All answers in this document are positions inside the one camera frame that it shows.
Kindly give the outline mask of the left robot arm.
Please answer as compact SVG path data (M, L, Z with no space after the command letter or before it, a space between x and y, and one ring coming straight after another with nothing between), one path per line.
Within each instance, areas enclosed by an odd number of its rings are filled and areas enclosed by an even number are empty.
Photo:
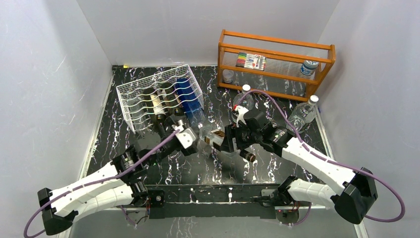
M144 206L154 196L142 177L147 167L175 151L195 153L197 135L192 129L178 127L160 137L148 132L105 166L70 185L38 191L44 231L53 236L93 213L116 206Z

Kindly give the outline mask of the dark bottle black foil top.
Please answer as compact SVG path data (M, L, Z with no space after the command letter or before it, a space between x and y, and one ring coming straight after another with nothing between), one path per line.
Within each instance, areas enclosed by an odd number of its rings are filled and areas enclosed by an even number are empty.
M199 137L206 144L229 158L240 156L251 163L256 160L256 156L247 150L235 148L232 152L222 150L221 145L225 139L225 133L220 129L213 128L211 125L201 125L199 129Z

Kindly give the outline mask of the dark green bottle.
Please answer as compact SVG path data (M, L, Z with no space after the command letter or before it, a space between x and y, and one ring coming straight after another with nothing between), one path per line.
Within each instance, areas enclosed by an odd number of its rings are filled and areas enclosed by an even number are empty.
M161 97L154 88L143 90L143 97L146 104L147 113L157 132L165 132L164 122L167 118L166 111L162 106Z

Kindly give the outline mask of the round clear glass bottle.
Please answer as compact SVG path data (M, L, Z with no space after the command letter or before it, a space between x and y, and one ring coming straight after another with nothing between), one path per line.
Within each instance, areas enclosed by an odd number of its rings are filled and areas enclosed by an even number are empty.
M252 97L252 94L246 94L251 90L250 85L248 84L244 84L242 86L242 91L240 93L238 93L234 99L233 99L233 114L234 115L238 115L238 112L235 111L235 108L237 106L241 106L244 107L248 110L251 110L254 107L254 99Z

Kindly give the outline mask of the brown wine bottle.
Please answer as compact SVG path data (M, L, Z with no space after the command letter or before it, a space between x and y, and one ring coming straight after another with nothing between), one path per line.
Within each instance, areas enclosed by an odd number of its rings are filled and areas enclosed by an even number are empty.
M181 102L175 93L174 87L170 83L164 83L161 85L158 98L162 108L161 114L164 114L159 122L161 127L164 127L165 120L171 115L174 115L179 121L184 121L185 112L180 106Z

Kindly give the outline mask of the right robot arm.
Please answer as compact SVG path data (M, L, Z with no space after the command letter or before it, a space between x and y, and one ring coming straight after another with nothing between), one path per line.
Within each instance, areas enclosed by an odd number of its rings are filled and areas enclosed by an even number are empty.
M287 128L273 125L261 111L249 111L241 106L236 109L239 112L237 122L225 127L222 143L211 143L216 150L239 152L245 159L252 160L254 156L247 152L247 148L258 144L267 152L299 165L321 180L320 183L307 182L289 176L273 192L261 192L259 197L253 197L253 202L263 206L310 202L334 208L337 214L352 224L361 223L378 197L370 170L361 168L356 171L335 165L329 157L320 159L322 153L300 142Z

